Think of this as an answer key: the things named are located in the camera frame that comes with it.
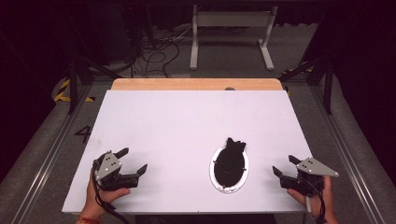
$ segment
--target bracelet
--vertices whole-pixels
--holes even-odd
[[[77,221],[79,223],[86,223],[86,224],[103,224],[103,220],[101,218],[87,218],[87,217],[78,216]]]

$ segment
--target white board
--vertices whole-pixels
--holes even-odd
[[[228,137],[247,143],[249,173],[235,193],[210,181],[213,153]],[[303,211],[282,189],[274,165],[296,175],[289,155],[311,156],[285,91],[108,91],[63,212],[78,213],[92,161],[128,147],[121,174],[148,164],[132,194],[113,204],[121,213],[278,213]]]

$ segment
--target floor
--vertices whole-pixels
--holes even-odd
[[[196,71],[189,69],[191,36],[187,35],[178,39],[177,47],[172,44],[145,53],[150,63],[140,59],[132,69],[120,74],[164,77],[163,65],[177,56],[165,66],[171,77],[279,77],[284,70],[298,65],[316,28],[314,24],[273,29],[268,49],[274,71],[265,69],[257,45],[260,31],[227,28],[201,31]],[[110,68],[118,66],[113,63]],[[321,103],[323,83],[308,87],[305,77],[302,74],[283,85],[290,88],[291,103],[313,156],[340,174],[333,181],[340,223],[394,223],[396,190],[354,120],[337,79],[333,81],[332,115],[328,115]],[[60,80],[54,94],[63,82]],[[0,223],[74,223],[75,216],[61,210],[86,145],[84,136],[76,133],[86,126],[93,127],[111,82],[106,76],[96,75],[91,86],[80,85],[80,103],[71,115],[67,114],[68,102],[57,102],[0,185]],[[86,101],[86,97],[94,97],[94,101]],[[134,223],[134,216],[127,217]],[[302,220],[302,214],[276,214],[278,224]],[[105,223],[120,222],[106,216]],[[309,217],[307,223],[314,220]]]

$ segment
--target white stand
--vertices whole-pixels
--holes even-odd
[[[192,48],[190,69],[198,68],[198,26],[238,26],[238,27],[266,27],[263,39],[259,39],[262,57],[267,69],[274,70],[267,43],[274,24],[277,7],[271,11],[239,12],[239,11],[198,11],[194,5],[192,13]]]

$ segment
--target finger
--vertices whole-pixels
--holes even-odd
[[[288,194],[302,205],[305,205],[305,196],[294,189],[288,189]]]
[[[328,175],[323,176],[323,189],[326,191],[332,190],[332,179]]]
[[[109,203],[112,203],[114,200],[117,200],[120,197],[130,194],[131,191],[129,189],[117,189],[115,191],[109,191],[106,195],[106,200]]]

